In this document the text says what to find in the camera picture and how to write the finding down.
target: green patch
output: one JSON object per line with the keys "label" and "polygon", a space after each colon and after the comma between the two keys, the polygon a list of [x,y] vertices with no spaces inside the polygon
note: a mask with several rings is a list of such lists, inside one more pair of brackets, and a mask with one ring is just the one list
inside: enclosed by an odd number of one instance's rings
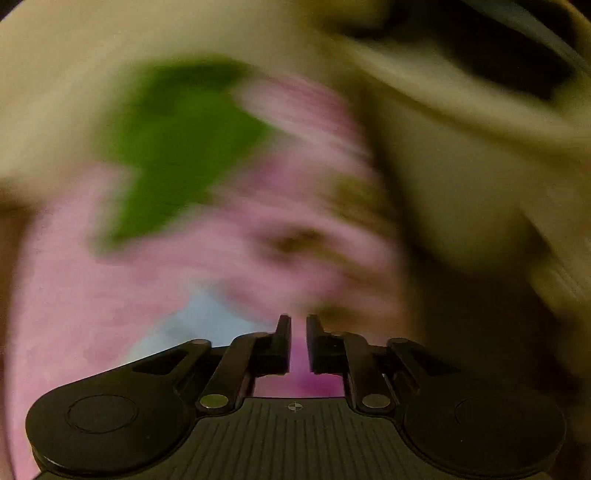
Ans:
{"label": "green patch", "polygon": [[108,159],[135,169],[106,246],[156,233],[246,160],[271,128],[230,89],[249,69],[229,60],[146,69],[106,126]]}

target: pink cloth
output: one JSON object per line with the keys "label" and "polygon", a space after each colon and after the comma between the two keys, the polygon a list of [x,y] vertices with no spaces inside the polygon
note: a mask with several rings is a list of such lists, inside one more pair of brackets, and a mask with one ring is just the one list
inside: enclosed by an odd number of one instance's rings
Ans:
{"label": "pink cloth", "polygon": [[[189,301],[196,284],[215,282],[250,318],[269,326],[285,312],[300,319],[293,375],[278,380],[280,387],[269,383],[276,379],[262,380],[259,393],[340,392],[338,379],[310,377],[301,342],[301,319],[326,303],[347,308],[360,321],[394,319],[393,336],[408,334],[400,251],[377,233],[383,225],[362,224],[372,219],[369,211],[360,216],[349,206],[350,221],[332,209],[331,195],[349,180],[379,190],[346,105],[302,80],[262,80],[240,95],[252,113],[286,135],[219,189],[221,206],[121,255],[99,257],[90,240],[102,200],[120,174],[99,165],[30,230],[8,344],[9,440],[17,480],[37,473],[24,432],[33,402],[116,366],[133,343]],[[278,258],[272,246],[302,228],[334,240],[331,255],[303,251],[291,261]]]}

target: brown object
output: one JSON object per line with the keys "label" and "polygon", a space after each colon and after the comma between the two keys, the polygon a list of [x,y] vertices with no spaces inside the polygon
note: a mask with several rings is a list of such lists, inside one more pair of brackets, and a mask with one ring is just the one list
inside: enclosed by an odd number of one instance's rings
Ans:
{"label": "brown object", "polygon": [[4,346],[9,317],[12,277],[18,251],[32,212],[0,194],[0,479],[10,480],[12,471],[5,436]]}

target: light blue fabric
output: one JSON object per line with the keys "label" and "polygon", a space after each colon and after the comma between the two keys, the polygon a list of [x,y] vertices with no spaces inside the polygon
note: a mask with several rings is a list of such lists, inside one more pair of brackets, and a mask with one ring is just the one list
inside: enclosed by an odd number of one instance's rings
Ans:
{"label": "light blue fabric", "polygon": [[124,363],[140,360],[189,340],[205,339],[211,341],[212,346],[225,346],[239,335],[266,330],[265,326],[235,313],[213,290],[200,291],[186,308],[166,318],[134,345]]}

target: metal screw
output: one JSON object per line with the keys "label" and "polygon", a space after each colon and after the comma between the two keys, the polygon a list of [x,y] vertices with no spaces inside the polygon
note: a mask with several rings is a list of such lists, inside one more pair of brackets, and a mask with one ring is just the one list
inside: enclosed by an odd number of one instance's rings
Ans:
{"label": "metal screw", "polygon": [[390,399],[386,395],[372,393],[364,396],[361,403],[367,408],[386,408],[390,405]]}
{"label": "metal screw", "polygon": [[205,395],[199,403],[205,408],[222,408],[228,404],[228,397],[225,395],[220,395],[219,393],[211,393],[209,395]]}

